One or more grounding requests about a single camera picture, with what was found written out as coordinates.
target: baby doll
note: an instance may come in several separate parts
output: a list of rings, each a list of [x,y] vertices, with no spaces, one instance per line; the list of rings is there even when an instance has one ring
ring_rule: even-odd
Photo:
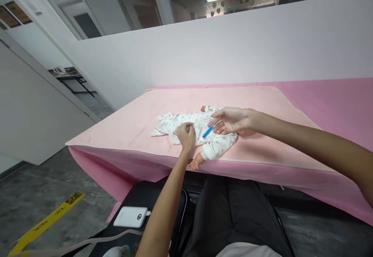
[[[202,106],[202,113],[191,113],[191,114],[176,114],[171,113],[160,115],[158,120],[161,122],[156,126],[151,136],[169,135],[172,144],[180,144],[178,137],[176,136],[176,129],[182,123],[192,122],[195,131],[195,145],[203,145],[202,151],[196,155],[193,161],[189,164],[189,170],[197,170],[199,165],[205,160],[214,160],[219,157],[223,152],[230,148],[236,141],[237,134],[231,133],[228,135],[218,135],[214,132],[210,132],[206,138],[202,135],[207,131],[207,124],[213,120],[211,115],[216,111],[222,109],[222,107],[215,106]],[[240,131],[239,134],[242,136],[250,136],[255,132],[252,131]]]

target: pink tablecloth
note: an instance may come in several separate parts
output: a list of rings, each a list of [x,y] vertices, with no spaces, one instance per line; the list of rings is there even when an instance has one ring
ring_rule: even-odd
[[[244,86],[275,86],[322,129],[373,151],[371,78],[178,88]],[[78,164],[118,201],[125,198],[137,181],[157,181],[168,175],[176,161],[174,157],[149,157],[146,153],[137,151],[97,149],[81,145],[73,145],[69,149]],[[373,225],[372,208],[356,184],[339,173],[258,163],[250,163],[243,168],[237,162],[229,161],[204,164],[200,171],[300,190]]]

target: white power bank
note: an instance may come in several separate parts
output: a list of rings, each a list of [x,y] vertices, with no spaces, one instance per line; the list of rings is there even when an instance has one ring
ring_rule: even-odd
[[[148,208],[124,206],[119,211],[113,225],[119,227],[141,228]]]

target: table leg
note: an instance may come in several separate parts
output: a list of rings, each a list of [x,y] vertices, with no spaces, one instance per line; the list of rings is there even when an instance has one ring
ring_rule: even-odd
[[[87,87],[85,87],[85,86],[83,85],[83,83],[80,81],[79,78],[76,77],[75,79],[79,82],[80,85],[83,86],[83,88],[84,88],[88,93],[90,93],[90,95],[91,95],[92,97],[95,97],[95,96],[92,94],[92,92],[89,91],[89,90],[87,89]]]
[[[75,94],[75,92],[69,86],[67,86],[67,84],[63,82],[63,80],[60,80],[60,82],[64,84],[73,94]]]

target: black table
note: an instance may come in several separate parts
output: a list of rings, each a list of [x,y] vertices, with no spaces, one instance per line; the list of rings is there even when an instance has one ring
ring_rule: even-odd
[[[159,194],[162,191],[163,186],[164,184],[159,182],[141,181],[137,183],[130,190],[130,192],[128,193],[127,197],[121,204],[120,208],[118,209],[117,213],[115,214],[109,225],[106,227],[106,229],[103,230],[101,237],[116,236],[128,229],[144,231],[145,226],[148,223],[149,217],[146,218],[144,225],[141,228],[118,227],[113,226],[113,223],[117,218],[119,211],[124,206],[147,207],[149,211],[152,211],[155,202],[157,201]],[[169,250],[170,257],[175,257],[178,254],[185,222],[184,213],[185,209],[187,208],[188,201],[189,195],[184,189],[182,189],[178,206],[178,213],[176,215],[175,225],[171,236],[171,246]],[[102,257],[112,247],[122,247],[124,245],[133,245],[135,243],[140,244],[140,241],[141,236],[135,234],[126,234],[114,241],[96,244],[96,246],[93,248],[93,251],[89,256]]]
[[[92,94],[91,91],[89,91],[87,89],[87,87],[85,87],[83,85],[83,83],[86,83],[87,81],[83,78],[83,76],[81,74],[76,74],[76,75],[71,75],[71,74],[64,74],[64,75],[58,75],[56,76],[56,78],[62,83],[64,84],[73,94],[79,94],[79,93],[86,93],[88,92],[92,97],[94,97],[94,95]],[[69,86],[67,86],[66,83],[64,83],[64,81],[67,81],[67,80],[76,80],[78,81],[78,83],[80,85],[82,85],[82,87],[85,89],[85,91],[78,91],[78,92],[75,92],[73,91]]]

